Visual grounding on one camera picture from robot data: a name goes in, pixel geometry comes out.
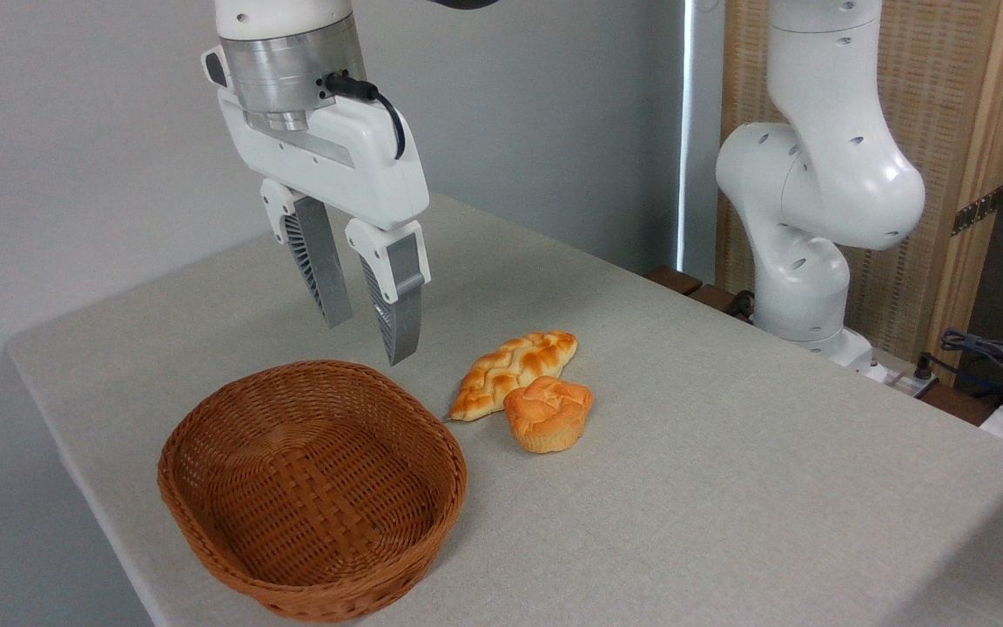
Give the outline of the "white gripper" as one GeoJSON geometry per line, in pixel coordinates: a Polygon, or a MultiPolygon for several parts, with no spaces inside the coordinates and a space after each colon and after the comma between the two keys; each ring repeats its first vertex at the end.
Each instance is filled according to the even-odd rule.
{"type": "Polygon", "coordinates": [[[365,271],[387,361],[405,360],[418,347],[421,291],[431,280],[421,223],[408,223],[430,198],[406,120],[401,158],[394,156],[393,119],[379,103],[338,97],[306,113],[306,130],[274,130],[266,116],[240,106],[220,47],[204,52],[200,63],[218,87],[236,151],[267,178],[261,196],[275,238],[289,247],[327,325],[349,320],[352,308],[322,202],[357,218],[347,223],[347,243],[365,271]]]}

